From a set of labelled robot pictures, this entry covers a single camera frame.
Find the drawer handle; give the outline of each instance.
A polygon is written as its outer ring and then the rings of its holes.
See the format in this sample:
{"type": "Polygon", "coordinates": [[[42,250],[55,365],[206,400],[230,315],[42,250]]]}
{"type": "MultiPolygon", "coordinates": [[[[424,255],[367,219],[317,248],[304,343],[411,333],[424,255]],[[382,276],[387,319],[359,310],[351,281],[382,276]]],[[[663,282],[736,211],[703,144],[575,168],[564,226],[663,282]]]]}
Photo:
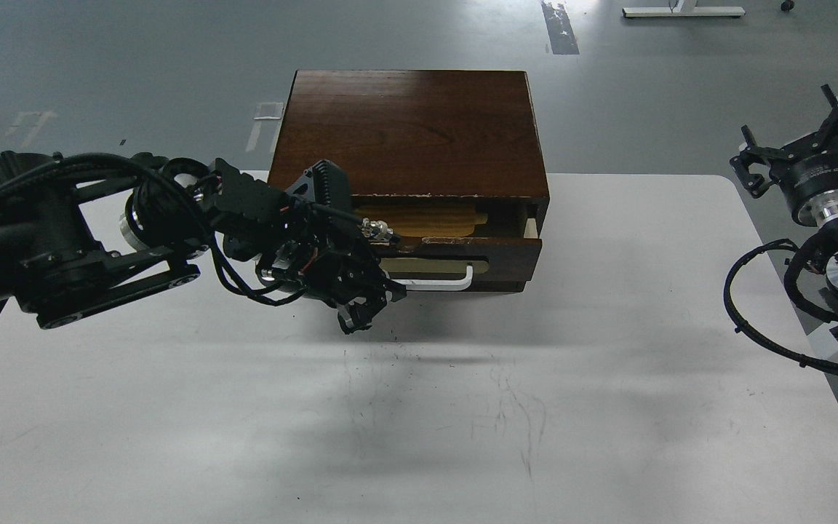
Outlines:
{"type": "Polygon", "coordinates": [[[443,281],[443,279],[397,279],[396,282],[406,286],[407,291],[462,291],[471,285],[474,277],[474,266],[469,264],[465,269],[465,278],[457,281],[443,281]]]}

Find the wooden panel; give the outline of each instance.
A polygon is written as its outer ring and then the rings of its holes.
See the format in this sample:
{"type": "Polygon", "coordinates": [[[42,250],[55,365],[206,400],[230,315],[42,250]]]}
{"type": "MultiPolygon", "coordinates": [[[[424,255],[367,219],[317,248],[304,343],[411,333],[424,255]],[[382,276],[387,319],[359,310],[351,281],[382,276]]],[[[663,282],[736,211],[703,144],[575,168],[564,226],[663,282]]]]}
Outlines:
{"type": "Polygon", "coordinates": [[[320,159],[356,196],[548,202],[525,72],[300,71],[270,183],[289,186],[320,159]]]}

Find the black cable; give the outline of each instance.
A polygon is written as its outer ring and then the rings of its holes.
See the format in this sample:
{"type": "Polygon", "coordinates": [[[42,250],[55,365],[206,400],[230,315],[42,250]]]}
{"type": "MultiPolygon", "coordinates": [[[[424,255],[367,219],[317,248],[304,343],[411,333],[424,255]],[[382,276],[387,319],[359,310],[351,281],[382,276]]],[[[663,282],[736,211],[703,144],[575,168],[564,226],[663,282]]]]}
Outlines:
{"type": "Polygon", "coordinates": [[[252,299],[252,301],[258,302],[260,304],[266,306],[283,306],[285,304],[289,304],[290,302],[296,301],[297,298],[306,294],[306,288],[303,287],[293,293],[292,295],[286,296],[286,298],[280,299],[272,299],[268,296],[263,296],[262,293],[259,292],[267,292],[273,291],[271,287],[268,286],[262,290],[256,290],[250,288],[247,285],[247,282],[242,279],[242,276],[235,270],[235,268],[231,265],[228,261],[222,250],[219,248],[217,243],[213,243],[212,245],[212,261],[215,264],[215,274],[219,277],[219,282],[222,283],[228,291],[235,293],[236,295],[245,295],[247,298],[252,299]],[[233,281],[229,282],[226,279],[226,273],[228,277],[230,277],[233,281]]]}
{"type": "Polygon", "coordinates": [[[732,268],[729,269],[728,275],[726,275],[726,283],[724,288],[722,288],[722,302],[724,302],[726,313],[729,314],[729,318],[732,319],[735,324],[735,331],[737,333],[742,333],[743,335],[748,336],[751,341],[762,346],[762,348],[768,349],[768,351],[775,352],[776,354],[798,362],[798,364],[801,365],[801,368],[814,368],[824,373],[828,373],[829,375],[836,375],[838,377],[837,362],[829,362],[828,360],[814,358],[805,354],[798,354],[798,352],[793,352],[790,349],[771,341],[770,338],[762,335],[761,332],[752,327],[747,319],[743,318],[742,314],[733,303],[731,286],[733,285],[735,275],[738,274],[739,269],[742,269],[742,266],[752,262],[752,259],[755,259],[756,256],[761,255],[762,253],[768,253],[769,251],[792,251],[797,253],[798,249],[797,245],[790,239],[778,239],[778,241],[768,242],[766,245],[759,246],[758,248],[745,253],[745,255],[742,255],[742,258],[736,260],[732,268]]]}

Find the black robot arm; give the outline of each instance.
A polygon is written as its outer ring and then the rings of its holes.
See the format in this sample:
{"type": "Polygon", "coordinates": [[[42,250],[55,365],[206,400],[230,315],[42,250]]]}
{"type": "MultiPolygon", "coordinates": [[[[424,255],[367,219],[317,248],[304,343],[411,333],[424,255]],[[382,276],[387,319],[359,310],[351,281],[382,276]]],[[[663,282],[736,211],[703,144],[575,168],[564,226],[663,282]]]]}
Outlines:
{"type": "MultiPolygon", "coordinates": [[[[822,322],[838,322],[838,100],[829,86],[824,85],[821,89],[831,110],[817,132],[781,148],[773,148],[758,146],[749,127],[742,126],[746,146],[730,160],[739,183],[756,199],[771,186],[777,185],[784,194],[791,219],[801,226],[818,228],[818,231],[801,246],[789,239],[779,239],[744,255],[726,278],[724,302],[736,331],[766,349],[794,359],[801,366],[838,375],[838,364],[835,362],[795,354],[765,338],[742,318],[730,292],[736,272],[756,255],[775,250],[793,252],[784,275],[788,298],[796,308],[822,322]],[[751,171],[751,166],[755,164],[768,168],[767,178],[751,171]],[[825,276],[825,287],[819,293],[828,309],[808,301],[801,293],[798,279],[804,272],[825,276]]],[[[838,341],[838,325],[830,331],[838,341]]]]}
{"type": "Polygon", "coordinates": [[[405,296],[369,244],[397,239],[384,223],[353,215],[347,177],[327,160],[284,191],[222,159],[206,166],[147,153],[0,156],[0,301],[13,295],[41,328],[190,282],[199,268],[189,261],[210,251],[232,293],[270,306],[319,299],[351,333],[405,296]],[[126,255],[103,249],[79,209],[124,191],[131,194],[120,226],[135,249],[126,255]],[[229,258],[256,258],[265,286],[248,285],[229,258]],[[136,278],[159,264],[166,271],[136,278]]]}

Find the open drawer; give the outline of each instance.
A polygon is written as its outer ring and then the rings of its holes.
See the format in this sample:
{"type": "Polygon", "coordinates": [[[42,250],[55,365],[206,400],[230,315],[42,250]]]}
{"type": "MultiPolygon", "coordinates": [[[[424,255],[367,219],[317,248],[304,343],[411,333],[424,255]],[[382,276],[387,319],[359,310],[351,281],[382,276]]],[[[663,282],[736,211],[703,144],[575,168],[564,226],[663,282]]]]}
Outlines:
{"type": "Polygon", "coordinates": [[[415,290],[522,291],[542,250],[524,200],[360,198],[355,207],[402,235],[375,248],[382,268],[415,290]]]}

